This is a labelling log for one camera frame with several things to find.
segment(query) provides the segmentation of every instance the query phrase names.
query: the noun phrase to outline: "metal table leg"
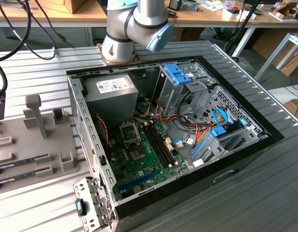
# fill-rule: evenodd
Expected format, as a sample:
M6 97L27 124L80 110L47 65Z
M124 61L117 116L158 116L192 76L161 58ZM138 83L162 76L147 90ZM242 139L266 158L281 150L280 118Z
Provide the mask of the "metal table leg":
M291 57L291 55L295 52L295 50L298 48L297 45L294 45L290 51L288 52L288 54L285 55L285 57L280 61L280 63L276 66L276 69L280 69L285 63L287 60L289 60L289 58Z
M281 53L281 51L283 50L283 48L289 42L290 36L291 36L290 33L288 33L285 36L285 38L278 45L278 47L275 49L275 51L273 52L273 54L271 54L271 56L268 58L268 60L262 66L262 68L260 69L260 71L255 75L254 78L255 78L256 81L258 81L262 77L262 75L267 71L267 69L269 68L269 66L273 63L273 61L275 60L275 58Z
M247 29L247 31L245 32L244 36L241 38L238 46L236 47L236 49L235 49L232 57L238 57L240 55L240 53L244 49L245 45L249 41L250 37L252 36L254 30L255 30L254 27Z

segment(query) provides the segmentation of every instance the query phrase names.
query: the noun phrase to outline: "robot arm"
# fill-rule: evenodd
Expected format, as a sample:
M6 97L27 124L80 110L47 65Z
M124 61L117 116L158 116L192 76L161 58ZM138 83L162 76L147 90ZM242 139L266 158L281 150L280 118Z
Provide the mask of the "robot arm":
M108 0L107 35L102 55L116 63L135 57L135 42L160 51L173 34L164 0Z

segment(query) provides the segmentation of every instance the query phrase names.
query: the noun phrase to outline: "power supply label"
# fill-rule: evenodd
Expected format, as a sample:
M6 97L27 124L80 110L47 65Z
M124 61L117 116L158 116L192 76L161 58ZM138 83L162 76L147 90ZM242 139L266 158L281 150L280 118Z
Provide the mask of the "power supply label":
M122 89L130 88L125 78L112 79L107 81L99 81L96 83L100 93L108 93Z

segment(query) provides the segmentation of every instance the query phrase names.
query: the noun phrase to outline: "motherboard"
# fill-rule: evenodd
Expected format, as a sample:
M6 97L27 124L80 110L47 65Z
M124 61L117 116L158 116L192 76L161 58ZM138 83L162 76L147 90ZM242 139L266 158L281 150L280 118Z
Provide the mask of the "motherboard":
M126 143L126 140L137 140L138 135L139 143ZM146 125L125 124L121 133L113 133L110 137L109 159L117 180L113 188L117 201L188 170L183 158L172 146L161 122Z

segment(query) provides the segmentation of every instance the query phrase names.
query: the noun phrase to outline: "ribbed metal table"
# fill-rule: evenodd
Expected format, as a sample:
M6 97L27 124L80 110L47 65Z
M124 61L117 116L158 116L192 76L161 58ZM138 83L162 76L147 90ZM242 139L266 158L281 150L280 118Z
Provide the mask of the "ribbed metal table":
M140 46L137 50L142 60L202 55L286 138L235 176L134 231L298 231L298 120L210 42L171 43L159 53ZM49 50L41 52L50 55ZM103 63L94 47L60 49L59 54L44 61L19 52L2 62L9 79L7 119L22 116L30 93L41 95L43 112L57 106L71 112L65 71ZM83 231L73 183L89 171L72 128L80 171L0 194L0 231Z

